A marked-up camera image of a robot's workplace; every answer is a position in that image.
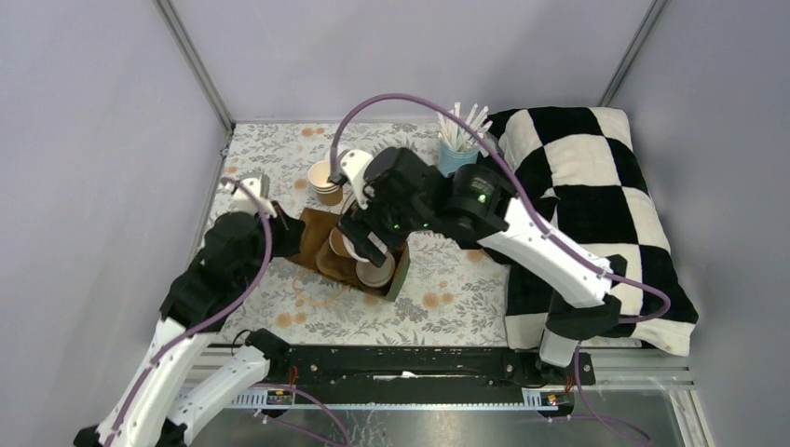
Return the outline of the green brown paper bag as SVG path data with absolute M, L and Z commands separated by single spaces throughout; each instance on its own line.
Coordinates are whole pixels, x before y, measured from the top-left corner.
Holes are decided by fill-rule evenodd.
M 355 251 L 354 245 L 337 228 L 339 215 L 325 210 L 305 208 L 299 219 L 306 224 L 299 252 L 288 260 L 308 272 L 330 280 L 336 285 L 394 302 L 402 291 L 411 264 L 409 245 L 389 249 L 369 239 L 385 255 L 381 266 L 372 264 Z

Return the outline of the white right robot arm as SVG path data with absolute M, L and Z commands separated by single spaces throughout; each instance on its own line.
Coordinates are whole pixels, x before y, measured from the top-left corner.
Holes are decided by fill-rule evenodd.
M 363 261 L 380 267 L 410 234 L 431 231 L 463 249 L 495 251 L 553 288 L 534 359 L 543 382 L 560 382 L 579 343 L 617 325 L 620 302 L 606 277 L 610 261 L 529 210 L 499 171 L 468 164 L 445 177 L 404 147 L 376 156 L 346 150 L 335 163 L 337 179 L 348 182 L 355 197 L 337 226 Z

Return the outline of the brown paper cup with lid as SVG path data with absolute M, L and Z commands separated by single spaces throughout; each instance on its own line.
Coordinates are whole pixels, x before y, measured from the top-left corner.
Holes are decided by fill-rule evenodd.
M 342 234 L 338 227 L 332 229 L 329 236 L 329 244 L 332 251 L 338 256 L 354 259 L 358 262 L 369 263 L 369 260 L 358 255 L 350 240 Z

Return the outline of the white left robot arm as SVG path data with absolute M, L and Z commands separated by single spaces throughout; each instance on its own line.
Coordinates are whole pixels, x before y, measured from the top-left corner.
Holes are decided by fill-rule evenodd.
M 266 175 L 224 177 L 233 211 L 217 217 L 186 270 L 170 285 L 152 341 L 115 408 L 80 429 L 75 446 L 188 446 L 257 378 L 283 379 L 289 359 L 276 348 L 242 347 L 189 394 L 188 373 L 275 257 L 299 251 L 306 226 L 267 197 Z

